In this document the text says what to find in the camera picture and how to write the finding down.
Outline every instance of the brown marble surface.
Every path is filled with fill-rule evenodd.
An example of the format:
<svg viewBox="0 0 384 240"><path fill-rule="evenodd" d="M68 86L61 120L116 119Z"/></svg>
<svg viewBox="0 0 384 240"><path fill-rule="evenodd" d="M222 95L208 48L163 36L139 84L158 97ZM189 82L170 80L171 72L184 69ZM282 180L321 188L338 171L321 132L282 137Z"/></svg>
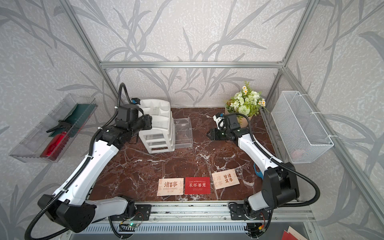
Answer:
<svg viewBox="0 0 384 240"><path fill-rule="evenodd" d="M173 118L190 117L192 148L148 154L140 139L128 144L104 168L89 197L100 200L126 195L136 201L242 200L261 190L262 179L255 175L253 161L234 143L211 141L206 137L214 128L212 116L224 108L172 108ZM256 139L274 153L261 115L251 119ZM240 184L215 190L212 172L235 168ZM157 197L160 178L210 177L211 194Z"/></svg>

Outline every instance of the gray leaf pattern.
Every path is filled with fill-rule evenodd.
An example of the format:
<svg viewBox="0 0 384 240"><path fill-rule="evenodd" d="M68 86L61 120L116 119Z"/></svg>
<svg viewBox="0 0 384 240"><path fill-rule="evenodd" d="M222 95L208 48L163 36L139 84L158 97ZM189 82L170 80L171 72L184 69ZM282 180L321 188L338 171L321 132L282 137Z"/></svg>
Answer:
<svg viewBox="0 0 384 240"><path fill-rule="evenodd" d="M367 40L377 50L384 61L384 38L373 31L360 33L359 36Z"/></svg>
<svg viewBox="0 0 384 240"><path fill-rule="evenodd" d="M40 196L42 193L51 188L60 186L57 183L52 183L40 188L35 192L35 189L38 187L45 175L48 173L51 166L51 163L47 164L41 170L41 172L29 183L28 187L25 189L19 199L19 187L17 185L15 186L11 196L9 214L7 214L3 206L0 204L0 234L2 236L5 236L6 239L23 239L25 229L19 226L19 224L25 221L30 221L35 216L27 216L23 219L19 219L23 211L31 203L31 201Z"/></svg>
<svg viewBox="0 0 384 240"><path fill-rule="evenodd" d="M285 17L284 17L284 18L283 18L283 19L276 25L276 27L277 27L278 25L282 24L285 20L287 20L287 18L288 18L289 16L291 16L293 13L299 11L300 9L305 8L306 5L307 5L307 2L308 2L308 0L302 0L302 1L298 2L298 3L295 3L295 4L292 4L292 5L290 5L290 6L287 6L287 7L283 8L283 9L281 9L280 11L278 11L277 13L273 14L273 15L272 15L270 18L268 18L267 20L265 20L265 21L263 22L263 24L266 23L266 22L268 22L268 21L270 21L270 20L272 20L272 19L274 19L276 16L278 16L278 15L280 15L280 14L283 14L284 12L287 12L287 11L290 11L290 10L291 10L291 11L290 11L287 15L285 15Z"/></svg>
<svg viewBox="0 0 384 240"><path fill-rule="evenodd" d="M53 60L52 60L51 56L48 54L47 49L45 49L45 53L47 54L49 62L52 64L52 67L54 67L55 65L53 64Z"/></svg>
<svg viewBox="0 0 384 240"><path fill-rule="evenodd" d="M328 62L328 67L327 67L327 72L325 74L325 77L323 79L323 85L321 86L321 89L318 93L318 95L316 96L316 99L314 101L315 104L318 104L319 103L319 100L321 98L321 95L323 94L323 91L324 91L324 88L325 88L325 85L327 83L327 80L328 80L328 77L329 77L329 74L331 73L332 71L332 66L333 66L333 60L334 60L334 52L335 52L335 48L336 48L336 44L337 42L344 38L345 36L347 36L348 34L352 33L359 25L361 25L364 21L366 21L370 16L372 16L374 13L376 13L377 11L379 11L382 7L384 7L384 2L381 2L377 7L375 7L372 11L370 11L364 18L360 19L356 24L354 24L350 29L346 30L344 33L340 34L340 22L341 22L341 17L342 17L342 14L345 12L345 11L342 11L342 1L337 1L337 6L335 5L334 6L334 12L336 11L336 8L338 9L338 16L337 16L337 26L336 26L336 35L334 37L334 40L332 42L332 45L328 46L325 48L325 50L329 50L331 49L331 55L330 55L330 58L329 58L329 62Z"/></svg>
<svg viewBox="0 0 384 240"><path fill-rule="evenodd" d="M7 127L3 127L2 129L0 129L0 135L3 134L3 132L5 132L6 130L8 130L9 126Z"/></svg>
<svg viewBox="0 0 384 240"><path fill-rule="evenodd" d="M66 47L68 50L70 50L71 52L75 53L78 57L80 57L83 61L85 61L88 66L94 70L95 72L99 73L99 71L96 69L96 67L91 63L89 62L83 55L81 55L73 46L71 46L70 44L66 43L65 41L61 40L60 38L56 37L55 35L52 34L51 30L48 28L44 28L40 25L38 25L37 23L31 21L29 18L27 18L27 16L25 14L20 14L20 13L17 13L11 9L8 9L8 8L3 8L3 7L0 7L0 15L1 16L4 16L4 17L7 17L7 19L9 19L11 22L17 24L20 28L22 28L25 32L27 32L28 34L30 34L31 36L33 36L35 39L38 39L39 41L41 41L42 43L44 43L46 46L48 46L49 48L52 48L51 45L45 41L41 36L39 36L35 30L33 29L33 27L36 27L38 29L40 29L42 32L44 32L48 37L50 37L53 41L56 41L60 44L62 44L64 47ZM27 28L25 27L22 23L20 23L18 20L21 20L23 21L25 24L27 24L30 28Z"/></svg>

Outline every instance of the red card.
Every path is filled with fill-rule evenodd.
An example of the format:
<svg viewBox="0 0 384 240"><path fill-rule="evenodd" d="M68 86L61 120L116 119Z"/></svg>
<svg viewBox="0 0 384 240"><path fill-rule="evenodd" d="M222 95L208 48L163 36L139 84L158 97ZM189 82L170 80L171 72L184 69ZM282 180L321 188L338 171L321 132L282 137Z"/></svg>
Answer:
<svg viewBox="0 0 384 240"><path fill-rule="evenodd" d="M186 177L184 194L210 194L211 183L209 177Z"/></svg>
<svg viewBox="0 0 384 240"><path fill-rule="evenodd" d="M281 240L297 240L292 234L284 230L283 238Z"/></svg>

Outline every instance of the white drawer organizer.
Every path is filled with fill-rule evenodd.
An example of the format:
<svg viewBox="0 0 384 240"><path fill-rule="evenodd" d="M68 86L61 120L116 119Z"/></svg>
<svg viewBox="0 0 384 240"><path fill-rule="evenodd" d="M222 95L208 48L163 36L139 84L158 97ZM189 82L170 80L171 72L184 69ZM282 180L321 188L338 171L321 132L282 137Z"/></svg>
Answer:
<svg viewBox="0 0 384 240"><path fill-rule="evenodd" d="M152 129L139 132L140 140L148 153L172 152L176 148L192 147L190 119L174 120L169 102L144 99L140 100L140 108L144 114L152 116Z"/></svg>
<svg viewBox="0 0 384 240"><path fill-rule="evenodd" d="M282 91L271 114L291 162L313 162L333 147L318 113L298 91Z"/></svg>

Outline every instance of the artificial flower bouquet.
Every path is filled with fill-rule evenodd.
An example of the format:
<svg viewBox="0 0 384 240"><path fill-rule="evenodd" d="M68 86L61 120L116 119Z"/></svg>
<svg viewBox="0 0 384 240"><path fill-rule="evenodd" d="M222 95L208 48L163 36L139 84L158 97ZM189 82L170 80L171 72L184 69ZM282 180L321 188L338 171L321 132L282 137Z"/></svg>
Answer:
<svg viewBox="0 0 384 240"><path fill-rule="evenodd" d="M241 113L248 116L249 119L253 115L260 113L259 109L265 107L265 99L260 97L261 92L253 91L249 82L244 82L242 91L238 92L225 105L226 113ZM248 122L243 117L238 117L241 127L246 127Z"/></svg>

